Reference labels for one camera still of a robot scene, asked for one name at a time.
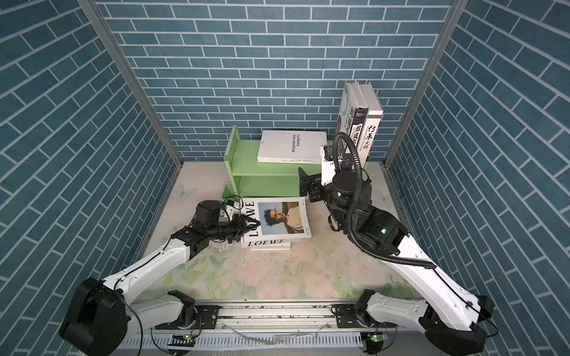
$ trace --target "book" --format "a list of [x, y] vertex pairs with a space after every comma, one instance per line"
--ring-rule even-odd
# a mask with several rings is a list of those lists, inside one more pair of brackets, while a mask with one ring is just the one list
[[276, 245], [311, 238], [304, 197], [243, 198], [241, 214], [261, 222], [242, 237], [242, 247]]
[[284, 242], [281, 244], [261, 244], [258, 246], [251, 246], [250, 251], [287, 251], [291, 249], [290, 242]]
[[264, 130], [261, 134], [258, 162], [321, 163], [319, 147], [327, 144], [325, 131]]
[[[345, 83], [336, 122], [336, 133], [346, 132], [357, 146], [367, 114], [368, 105], [360, 85], [358, 83]], [[341, 147], [343, 160], [352, 162], [347, 145], [342, 142]]]
[[364, 164], [368, 154], [370, 153], [370, 147], [372, 147], [374, 143], [374, 136], [376, 135], [378, 125], [384, 115], [384, 109], [382, 108], [382, 105], [370, 84], [360, 84], [360, 89], [362, 90], [364, 100], [368, 106], [368, 113], [366, 115], [365, 124], [360, 131], [360, 138], [356, 145], [356, 149], [358, 151], [360, 162]]

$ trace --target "magazine cover photo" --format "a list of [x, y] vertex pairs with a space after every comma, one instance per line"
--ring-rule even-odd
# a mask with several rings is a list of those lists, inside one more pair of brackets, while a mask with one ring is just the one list
[[260, 202], [263, 235], [303, 234], [299, 202]]

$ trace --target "table surface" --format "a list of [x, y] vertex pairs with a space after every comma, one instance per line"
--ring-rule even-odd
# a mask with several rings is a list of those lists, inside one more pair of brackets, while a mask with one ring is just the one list
[[[397, 216], [377, 162], [368, 169], [373, 205]], [[220, 199], [229, 182], [223, 162], [187, 162], [150, 238], [145, 255], [190, 222], [198, 202]], [[343, 300], [357, 298], [363, 289], [384, 295], [420, 295], [383, 262], [362, 253], [346, 235], [333, 232], [323, 202], [309, 203], [312, 238], [291, 243], [289, 251], [249, 251], [238, 244], [213, 243], [173, 269], [139, 296], [159, 298], [178, 289], [197, 300]]]

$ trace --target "man on magazine cover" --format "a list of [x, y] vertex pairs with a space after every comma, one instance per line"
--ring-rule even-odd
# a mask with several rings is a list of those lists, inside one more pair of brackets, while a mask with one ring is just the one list
[[269, 226], [285, 223], [295, 232], [303, 232], [303, 221], [301, 220], [299, 206], [289, 208], [287, 215], [279, 210], [266, 210], [263, 212], [263, 217]]

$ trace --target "stack of books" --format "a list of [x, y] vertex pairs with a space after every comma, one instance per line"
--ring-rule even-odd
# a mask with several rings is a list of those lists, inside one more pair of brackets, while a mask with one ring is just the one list
[[242, 237], [242, 247], [253, 251], [291, 249], [291, 242], [311, 238], [305, 197], [243, 198], [241, 214], [261, 222]]
[[[370, 153], [383, 115], [384, 109], [370, 84], [344, 84], [336, 133], [346, 132], [351, 137], [362, 165]], [[343, 143], [342, 147], [343, 160], [352, 163], [347, 146]]]

